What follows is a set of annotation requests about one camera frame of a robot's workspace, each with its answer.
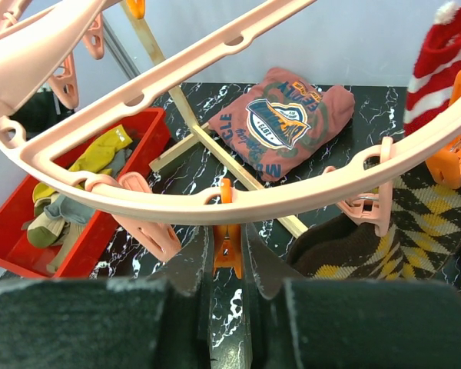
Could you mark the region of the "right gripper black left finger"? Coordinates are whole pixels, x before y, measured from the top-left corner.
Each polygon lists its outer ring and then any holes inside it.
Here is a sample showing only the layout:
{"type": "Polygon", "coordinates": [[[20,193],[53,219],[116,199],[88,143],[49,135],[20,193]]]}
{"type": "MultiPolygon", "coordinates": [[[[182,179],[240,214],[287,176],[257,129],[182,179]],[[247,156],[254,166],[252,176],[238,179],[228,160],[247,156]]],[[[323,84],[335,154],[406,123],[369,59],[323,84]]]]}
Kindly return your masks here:
{"type": "Polygon", "coordinates": [[[0,282],[0,368],[207,368],[210,230],[147,277],[0,282]]]}

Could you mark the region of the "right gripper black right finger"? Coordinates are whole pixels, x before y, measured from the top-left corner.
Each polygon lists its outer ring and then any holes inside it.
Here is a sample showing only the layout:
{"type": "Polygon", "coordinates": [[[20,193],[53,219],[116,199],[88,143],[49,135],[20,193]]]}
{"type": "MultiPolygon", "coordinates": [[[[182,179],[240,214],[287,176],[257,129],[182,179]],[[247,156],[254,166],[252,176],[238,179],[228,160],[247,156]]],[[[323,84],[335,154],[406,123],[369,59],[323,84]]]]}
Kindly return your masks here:
{"type": "Polygon", "coordinates": [[[311,280],[241,228],[249,368],[461,368],[461,295],[439,281],[311,280]]]}

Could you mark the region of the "orange clothespin front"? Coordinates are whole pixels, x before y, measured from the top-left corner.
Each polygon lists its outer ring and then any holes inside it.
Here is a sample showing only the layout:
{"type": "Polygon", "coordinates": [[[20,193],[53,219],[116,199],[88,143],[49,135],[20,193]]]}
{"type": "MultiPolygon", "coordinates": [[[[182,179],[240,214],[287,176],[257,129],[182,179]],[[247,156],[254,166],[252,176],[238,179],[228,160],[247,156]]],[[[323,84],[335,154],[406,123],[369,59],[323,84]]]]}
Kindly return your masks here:
{"type": "Polygon", "coordinates": [[[232,268],[238,279],[242,278],[242,251],[239,224],[213,226],[214,273],[219,268],[232,268]]]}

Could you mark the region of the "red white striped sock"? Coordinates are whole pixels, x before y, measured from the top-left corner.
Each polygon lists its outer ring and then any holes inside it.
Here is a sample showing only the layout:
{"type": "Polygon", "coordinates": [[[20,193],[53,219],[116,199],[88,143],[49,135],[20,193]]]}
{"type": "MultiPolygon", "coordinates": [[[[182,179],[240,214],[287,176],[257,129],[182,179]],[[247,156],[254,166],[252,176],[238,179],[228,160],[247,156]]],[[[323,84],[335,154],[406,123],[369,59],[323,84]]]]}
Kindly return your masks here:
{"type": "Polygon", "coordinates": [[[436,11],[407,86],[403,115],[406,136],[448,108],[460,70],[461,6],[449,1],[436,11]]]}

